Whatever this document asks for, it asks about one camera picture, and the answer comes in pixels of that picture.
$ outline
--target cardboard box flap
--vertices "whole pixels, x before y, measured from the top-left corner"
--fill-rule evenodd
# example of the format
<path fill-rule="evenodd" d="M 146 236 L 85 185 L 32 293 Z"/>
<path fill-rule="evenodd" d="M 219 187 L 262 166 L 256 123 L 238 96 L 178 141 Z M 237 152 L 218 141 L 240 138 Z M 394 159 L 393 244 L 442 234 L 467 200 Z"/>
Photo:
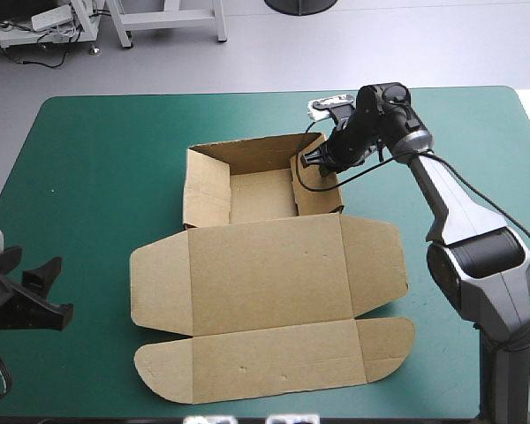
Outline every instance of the cardboard box flap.
<path fill-rule="evenodd" d="M 193 334 L 188 232 L 132 253 L 132 320 L 141 327 Z"/>
<path fill-rule="evenodd" d="M 406 293 L 396 244 L 339 214 L 184 231 L 133 254 L 132 318 L 189 336 L 351 319 Z"/>
<path fill-rule="evenodd" d="M 415 328 L 406 318 L 357 320 L 367 382 L 397 370 L 413 348 Z"/>
<path fill-rule="evenodd" d="M 394 336 L 400 341 L 384 343 Z M 152 391 L 175 402 L 257 398 L 383 378 L 405 360 L 413 337 L 404 318 L 319 322 L 195 337 L 191 366 L 183 346 L 191 340 L 149 344 L 137 351 L 135 366 Z"/>
<path fill-rule="evenodd" d="M 309 187 L 327 188 L 337 184 L 337 175 L 332 172 L 327 177 L 323 178 L 318 171 L 317 166 L 309 166 L 303 168 L 300 162 L 300 157 L 305 153 L 308 153 L 318 146 L 320 146 L 326 139 L 322 137 L 316 137 L 315 134 L 308 134 L 307 137 L 310 140 L 310 144 L 302 150 L 299 155 L 299 175 L 302 181 Z M 329 212 L 341 212 L 344 208 L 342 202 L 342 194 L 339 188 L 329 190 L 327 192 L 311 192 L 307 190 L 299 182 L 296 174 L 296 156 L 291 157 L 291 174 L 292 174 L 292 191 L 294 192 L 294 200 L 297 203 L 299 209 L 299 215 L 314 215 L 314 214 L 326 214 Z"/>
<path fill-rule="evenodd" d="M 186 226 L 230 222 L 230 165 L 191 149 L 186 151 L 183 223 Z"/>
<path fill-rule="evenodd" d="M 193 340 L 146 344 L 133 358 L 141 380 L 155 393 L 180 404 L 194 403 Z M 172 383 L 167 378 L 172 375 Z"/>
<path fill-rule="evenodd" d="M 341 215 L 353 315 L 360 316 L 408 292 L 398 228 L 390 223 Z"/>
<path fill-rule="evenodd" d="M 291 167 L 289 160 L 296 153 L 302 135 L 289 134 L 260 139 L 221 141 L 199 144 L 189 149 L 228 163 L 231 175 L 288 170 Z M 307 140 L 320 144 L 326 139 L 319 132 L 311 132 Z"/>
<path fill-rule="evenodd" d="M 352 318 L 338 214 L 189 230 L 194 335 Z"/>

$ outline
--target flattened cardboard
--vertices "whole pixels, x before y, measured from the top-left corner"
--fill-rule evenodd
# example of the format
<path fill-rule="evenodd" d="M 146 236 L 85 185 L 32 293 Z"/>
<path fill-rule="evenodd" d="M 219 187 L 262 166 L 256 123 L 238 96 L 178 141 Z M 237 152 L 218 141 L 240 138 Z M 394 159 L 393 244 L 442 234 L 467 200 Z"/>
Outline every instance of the flattened cardboard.
<path fill-rule="evenodd" d="M 184 231 L 132 254 L 132 318 L 188 336 L 352 319 L 406 294 L 399 241 L 340 214 Z"/>
<path fill-rule="evenodd" d="M 311 132 L 193 146 L 187 150 L 183 224 L 186 228 L 254 223 L 291 216 L 341 211 L 340 191 L 313 193 L 295 175 L 295 153 L 318 147 L 325 138 Z M 300 174 L 310 186 L 337 183 L 313 168 Z"/>
<path fill-rule="evenodd" d="M 134 361 L 159 396 L 199 404 L 374 382 L 413 340 L 405 318 L 343 320 L 148 344 Z"/>
<path fill-rule="evenodd" d="M 136 352 L 155 393 L 198 404 L 365 384 L 405 360 L 410 321 L 355 320 L 407 292 L 398 230 L 330 213 L 343 208 L 339 190 L 312 193 L 297 180 L 297 148 L 324 140 L 188 149 L 189 230 L 131 258 L 133 321 L 193 336 Z M 337 183 L 313 167 L 299 173 L 309 186 Z"/>

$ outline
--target metal frame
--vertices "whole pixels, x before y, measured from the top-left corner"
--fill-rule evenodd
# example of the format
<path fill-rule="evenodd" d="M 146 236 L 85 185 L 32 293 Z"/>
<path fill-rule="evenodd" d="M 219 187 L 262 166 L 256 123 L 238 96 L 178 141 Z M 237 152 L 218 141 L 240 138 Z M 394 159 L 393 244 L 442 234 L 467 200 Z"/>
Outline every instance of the metal frame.
<path fill-rule="evenodd" d="M 105 0 L 97 0 L 98 9 L 104 7 Z M 82 25 L 82 33 L 80 34 L 79 42 L 93 42 L 98 37 L 98 26 L 102 16 L 89 17 L 85 5 L 82 0 L 71 0 L 71 6 L 74 9 L 79 23 Z M 22 44 L 36 44 L 41 35 L 30 33 L 28 31 L 21 31 L 13 28 L 11 31 L 0 30 L 0 45 L 3 48 L 8 48 L 14 45 Z M 40 42 L 54 42 L 60 43 L 59 38 L 55 35 L 46 35 L 41 38 Z"/>
<path fill-rule="evenodd" d="M 133 47 L 131 31 L 199 27 L 209 24 L 216 25 L 218 41 L 228 40 L 222 0 L 212 0 L 212 9 L 209 10 L 181 10 L 180 3 L 181 0 L 165 0 L 163 11 L 125 13 L 120 0 L 106 0 L 117 36 L 124 48 Z"/>

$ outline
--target green table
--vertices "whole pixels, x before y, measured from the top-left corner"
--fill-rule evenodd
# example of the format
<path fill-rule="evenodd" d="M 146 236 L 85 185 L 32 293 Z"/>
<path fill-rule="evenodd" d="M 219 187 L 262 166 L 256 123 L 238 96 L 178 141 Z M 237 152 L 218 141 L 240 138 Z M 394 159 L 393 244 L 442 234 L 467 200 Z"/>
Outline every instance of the green table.
<path fill-rule="evenodd" d="M 25 248 L 19 269 L 63 256 L 50 298 L 74 303 L 75 316 L 62 333 L 0 332 L 0 352 L 15 378 L 0 414 L 474 416 L 478 334 L 427 272 L 432 216 L 408 169 L 396 163 L 344 189 L 345 213 L 389 221 L 402 232 L 410 293 L 371 314 L 416 322 L 412 355 L 395 374 L 367 386 L 192 406 L 162 400 L 135 371 L 139 346 L 172 335 L 132 323 L 128 259 L 136 247 L 181 230 L 186 147 L 301 132 L 307 101 L 327 95 L 45 102 L 0 197 L 0 228 L 8 245 Z M 435 135 L 436 151 L 530 228 L 530 123 L 516 94 L 506 87 L 417 89 L 413 104 Z M 327 132 L 329 124 L 321 128 Z"/>

